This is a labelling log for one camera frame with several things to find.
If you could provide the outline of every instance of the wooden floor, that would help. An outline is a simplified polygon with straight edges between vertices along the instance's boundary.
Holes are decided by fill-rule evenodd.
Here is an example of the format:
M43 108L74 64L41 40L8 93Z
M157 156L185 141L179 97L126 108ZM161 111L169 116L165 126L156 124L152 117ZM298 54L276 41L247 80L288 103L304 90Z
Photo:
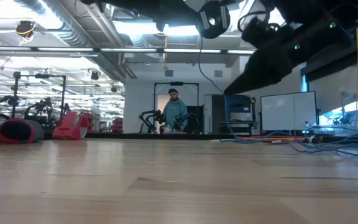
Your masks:
M0 223L358 224L358 157L209 141L0 145Z

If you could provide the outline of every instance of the blue cable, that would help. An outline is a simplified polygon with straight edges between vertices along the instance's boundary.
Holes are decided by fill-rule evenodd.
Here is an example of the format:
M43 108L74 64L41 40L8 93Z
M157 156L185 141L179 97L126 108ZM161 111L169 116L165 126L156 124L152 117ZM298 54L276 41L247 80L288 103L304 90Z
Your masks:
M334 141L334 142L330 142L330 143L324 143L324 144L306 144L301 142L298 138L296 138L295 136L292 136L291 134L285 133L283 131L275 131L272 132L266 136L264 136L261 140L256 140L256 141L245 141L245 140L241 140L241 139L236 139L237 135L234 133L234 131L232 130L232 128L229 125L229 116L227 114L227 98L226 96L223 94L223 91L215 84L215 82L213 82L212 79L208 78L203 70L201 69L201 52L203 49L203 38L201 37L201 47L200 47L200 52L198 54L198 68L200 70L200 73L205 77L205 79L207 79L208 81L210 81L212 83L212 85L219 90L224 98L224 117L226 120L226 125L227 128L229 128L231 135L234 136L233 140L221 140L221 142L235 142L235 143L239 143L239 144L255 144L255 143L262 143L264 142L264 139L267 139L270 136L273 136L275 134L285 134L287 136L290 136L294 139L293 142L278 142L278 143L272 143L272 144L289 144L290 147L294 150L296 150L297 152L300 153L309 153L309 154L314 154L317 152L338 152L341 154L345 154L345 155L350 155L350 156L358 156L358 153L353 153L353 152L349 152L349 151L344 151L342 149L345 148L350 148L350 149L358 149L358 139L352 139L356 136L358 136L358 131L355 129L351 129L351 128L341 128L341 127L329 127L329 128L333 128L333 129L347 129L347 130L351 130L351 131L355 131L356 133L352 136L349 136L347 138L344 138L342 140L338 140L338 141ZM307 138L307 132L312 130L312 129L320 129L320 128L327 128L327 127L321 127L321 126L313 126L311 128L308 128L305 132L305 138ZM305 148L305 150L300 150L297 149L294 144L299 144L301 146L303 146Z

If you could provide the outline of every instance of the man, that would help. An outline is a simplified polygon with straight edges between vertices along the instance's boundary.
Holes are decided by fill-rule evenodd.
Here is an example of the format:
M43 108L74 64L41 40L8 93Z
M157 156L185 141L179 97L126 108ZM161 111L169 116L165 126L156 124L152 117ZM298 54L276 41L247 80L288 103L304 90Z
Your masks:
M164 107L164 115L166 117L165 125L170 126L173 129L175 124L175 117L180 116L184 118L187 114L186 104L179 99L178 91L176 89L170 89L168 91L170 95L170 100ZM182 126L180 126L180 131L183 131L187 126L187 120L183 122Z

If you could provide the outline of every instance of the whiteboard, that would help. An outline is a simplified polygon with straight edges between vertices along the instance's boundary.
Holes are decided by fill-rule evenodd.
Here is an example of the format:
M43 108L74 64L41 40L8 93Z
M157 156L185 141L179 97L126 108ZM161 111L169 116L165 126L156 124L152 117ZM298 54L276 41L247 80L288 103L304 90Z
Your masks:
M295 105L295 129L305 130L306 121L312 127L313 123L317 123L316 116L316 95L315 92L304 92L293 95Z
M317 123L314 91L286 95L262 96L262 130L306 130Z
M293 94L263 96L260 98L262 105L262 130L293 130L294 106Z

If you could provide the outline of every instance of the teal hoodie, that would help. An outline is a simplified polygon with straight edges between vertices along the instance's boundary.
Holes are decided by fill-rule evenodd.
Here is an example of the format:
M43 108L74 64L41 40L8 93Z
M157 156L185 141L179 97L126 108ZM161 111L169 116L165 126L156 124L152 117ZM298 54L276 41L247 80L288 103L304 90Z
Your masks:
M181 117L186 116L187 107L186 104L179 98L176 101L169 100L167 105L164 107L163 113L166 117L165 125L169 125L171 128L173 128L175 117L178 115ZM187 120L183 122L183 125L184 127L187 126Z

